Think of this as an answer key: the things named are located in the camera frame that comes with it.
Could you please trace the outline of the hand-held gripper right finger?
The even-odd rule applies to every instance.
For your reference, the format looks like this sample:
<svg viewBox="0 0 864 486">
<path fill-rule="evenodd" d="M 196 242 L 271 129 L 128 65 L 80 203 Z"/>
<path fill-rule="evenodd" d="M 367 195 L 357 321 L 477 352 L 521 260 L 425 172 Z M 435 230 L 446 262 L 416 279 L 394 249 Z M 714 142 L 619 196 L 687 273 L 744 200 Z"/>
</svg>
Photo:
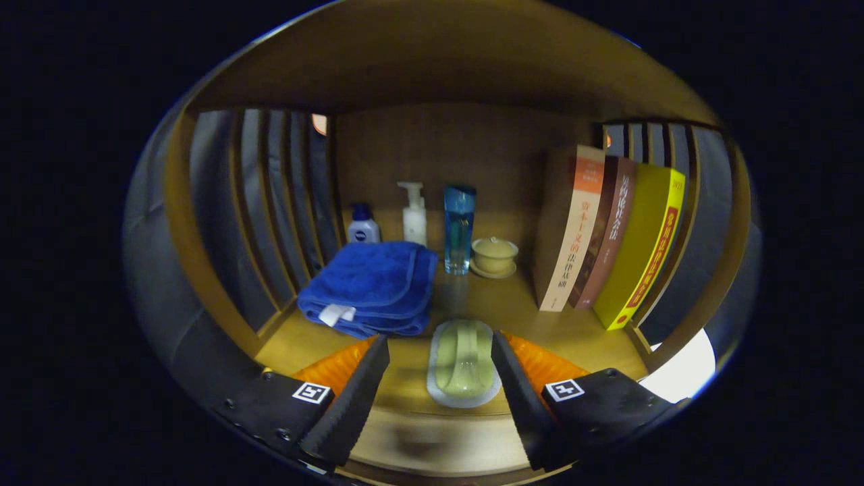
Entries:
<svg viewBox="0 0 864 486">
<path fill-rule="evenodd" d="M 607 458 L 676 413 L 675 403 L 614 367 L 590 373 L 500 330 L 491 357 L 534 470 Z"/>
</svg>

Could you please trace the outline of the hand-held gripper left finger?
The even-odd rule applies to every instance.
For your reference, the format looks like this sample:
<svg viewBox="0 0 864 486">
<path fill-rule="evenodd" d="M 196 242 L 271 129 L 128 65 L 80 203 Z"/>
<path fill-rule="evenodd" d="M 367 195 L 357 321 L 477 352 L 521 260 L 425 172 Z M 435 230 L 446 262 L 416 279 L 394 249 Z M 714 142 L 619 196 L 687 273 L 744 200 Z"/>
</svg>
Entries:
<svg viewBox="0 0 864 486">
<path fill-rule="evenodd" d="M 256 445 L 314 473 L 344 466 L 389 365 L 386 336 L 342 348 L 293 375 L 263 369 L 218 399 L 220 421 Z"/>
</svg>

